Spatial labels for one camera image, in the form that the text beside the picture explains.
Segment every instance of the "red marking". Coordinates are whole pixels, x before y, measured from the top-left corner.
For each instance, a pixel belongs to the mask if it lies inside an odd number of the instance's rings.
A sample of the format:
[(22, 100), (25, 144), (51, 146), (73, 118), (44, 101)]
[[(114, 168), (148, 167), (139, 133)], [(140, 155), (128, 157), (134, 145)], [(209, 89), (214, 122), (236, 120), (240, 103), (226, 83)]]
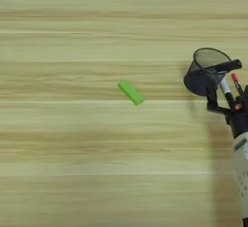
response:
[(236, 110), (241, 110), (242, 109), (242, 105), (241, 104), (236, 104), (235, 105), (235, 109)]
[(238, 81), (238, 77), (236, 73), (232, 73), (231, 76), (233, 81)]

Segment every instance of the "green block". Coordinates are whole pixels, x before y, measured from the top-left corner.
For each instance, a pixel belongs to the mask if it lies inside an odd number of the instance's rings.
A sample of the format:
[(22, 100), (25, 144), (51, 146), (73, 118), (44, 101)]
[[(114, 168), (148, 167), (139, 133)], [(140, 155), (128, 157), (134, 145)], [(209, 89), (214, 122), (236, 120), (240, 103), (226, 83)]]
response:
[(120, 81), (118, 86), (136, 105), (144, 101), (143, 95), (129, 81)]

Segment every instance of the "black mesh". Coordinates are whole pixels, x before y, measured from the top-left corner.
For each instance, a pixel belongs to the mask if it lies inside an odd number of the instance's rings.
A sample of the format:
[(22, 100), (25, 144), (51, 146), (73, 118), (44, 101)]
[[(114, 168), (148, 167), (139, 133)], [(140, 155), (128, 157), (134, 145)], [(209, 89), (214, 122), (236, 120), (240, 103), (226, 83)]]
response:
[(184, 77), (186, 87), (195, 94), (206, 96), (207, 86), (211, 84), (217, 89), (226, 74), (225, 72), (216, 72), (212, 66), (228, 61), (231, 59), (220, 50), (198, 49), (195, 51), (194, 60)]

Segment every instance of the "wooden table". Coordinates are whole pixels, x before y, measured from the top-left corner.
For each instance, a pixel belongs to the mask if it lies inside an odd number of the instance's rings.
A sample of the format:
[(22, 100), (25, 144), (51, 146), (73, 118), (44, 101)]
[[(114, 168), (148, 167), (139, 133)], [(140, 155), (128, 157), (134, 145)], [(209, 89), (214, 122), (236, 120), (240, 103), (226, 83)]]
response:
[(0, 0), (0, 226), (241, 226), (231, 131), (182, 79), (214, 47), (248, 82), (247, 4)]

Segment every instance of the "robotic arm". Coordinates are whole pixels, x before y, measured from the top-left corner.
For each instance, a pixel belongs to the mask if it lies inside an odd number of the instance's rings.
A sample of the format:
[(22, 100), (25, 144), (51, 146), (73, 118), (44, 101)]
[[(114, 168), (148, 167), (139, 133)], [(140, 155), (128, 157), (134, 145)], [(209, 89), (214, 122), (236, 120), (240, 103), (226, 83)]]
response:
[[(241, 201), (243, 226), (248, 227), (248, 85), (243, 90), (236, 74), (232, 74), (238, 92), (234, 99), (225, 80), (226, 73), (239, 68), (242, 68), (239, 60), (231, 60), (220, 50), (198, 49), (184, 83), (193, 93), (205, 96), (207, 109), (222, 114), (232, 129), (235, 182)], [(218, 104), (218, 86), (225, 95), (228, 108)]]

